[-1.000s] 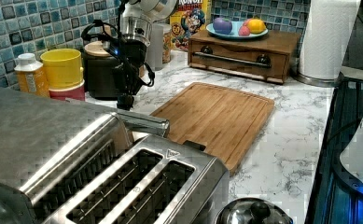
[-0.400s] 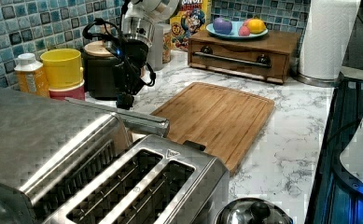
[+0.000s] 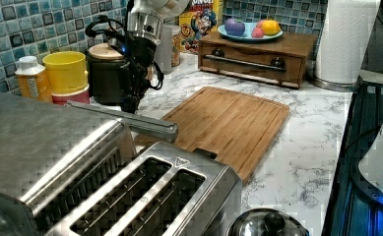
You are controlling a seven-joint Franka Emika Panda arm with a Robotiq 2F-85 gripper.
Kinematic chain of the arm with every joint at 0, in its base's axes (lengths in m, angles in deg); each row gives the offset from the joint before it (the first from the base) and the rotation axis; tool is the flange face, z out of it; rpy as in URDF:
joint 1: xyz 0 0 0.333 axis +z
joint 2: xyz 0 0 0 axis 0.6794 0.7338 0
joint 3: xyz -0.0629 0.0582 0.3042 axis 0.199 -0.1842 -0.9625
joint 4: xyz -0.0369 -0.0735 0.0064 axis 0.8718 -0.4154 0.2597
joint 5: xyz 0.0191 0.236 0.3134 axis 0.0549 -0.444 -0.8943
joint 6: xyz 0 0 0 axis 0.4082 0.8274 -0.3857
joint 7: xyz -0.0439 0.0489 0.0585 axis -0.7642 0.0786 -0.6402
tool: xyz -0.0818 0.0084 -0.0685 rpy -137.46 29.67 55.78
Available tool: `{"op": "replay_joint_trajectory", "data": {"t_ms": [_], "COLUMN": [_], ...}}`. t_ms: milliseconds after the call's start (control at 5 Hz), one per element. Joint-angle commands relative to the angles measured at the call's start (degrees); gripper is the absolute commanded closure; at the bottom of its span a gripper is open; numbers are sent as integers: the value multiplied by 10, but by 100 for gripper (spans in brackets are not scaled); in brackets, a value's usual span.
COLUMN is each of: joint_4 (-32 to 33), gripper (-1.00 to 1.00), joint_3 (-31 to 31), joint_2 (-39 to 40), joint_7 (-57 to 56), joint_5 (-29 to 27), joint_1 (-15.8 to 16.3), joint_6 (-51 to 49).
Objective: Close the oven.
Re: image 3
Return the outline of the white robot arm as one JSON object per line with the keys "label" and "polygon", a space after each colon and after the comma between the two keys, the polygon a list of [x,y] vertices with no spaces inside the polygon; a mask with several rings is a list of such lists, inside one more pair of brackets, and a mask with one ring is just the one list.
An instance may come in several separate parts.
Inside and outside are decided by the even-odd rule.
{"label": "white robot arm", "polygon": [[129,0],[123,47],[118,50],[128,62],[127,82],[121,86],[120,107],[135,113],[148,89],[162,88],[164,74],[155,61],[163,21],[186,12],[192,0]]}

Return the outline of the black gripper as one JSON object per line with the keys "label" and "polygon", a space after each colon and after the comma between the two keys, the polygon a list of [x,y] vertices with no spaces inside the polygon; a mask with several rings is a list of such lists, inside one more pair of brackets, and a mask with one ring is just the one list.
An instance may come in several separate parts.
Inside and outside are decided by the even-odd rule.
{"label": "black gripper", "polygon": [[127,83],[123,85],[121,108],[135,113],[150,87],[148,68],[153,65],[156,45],[143,37],[126,38],[124,56],[129,62]]}

